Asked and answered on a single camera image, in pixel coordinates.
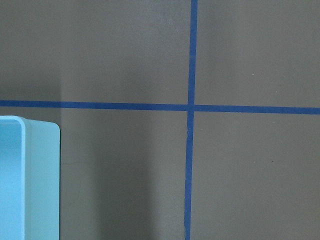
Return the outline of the light blue plastic bin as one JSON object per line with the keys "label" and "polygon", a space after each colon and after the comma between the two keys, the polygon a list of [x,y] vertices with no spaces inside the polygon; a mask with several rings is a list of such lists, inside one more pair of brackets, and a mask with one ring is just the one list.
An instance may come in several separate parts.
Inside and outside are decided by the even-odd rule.
{"label": "light blue plastic bin", "polygon": [[0,117],[0,238],[60,238],[60,128]]}

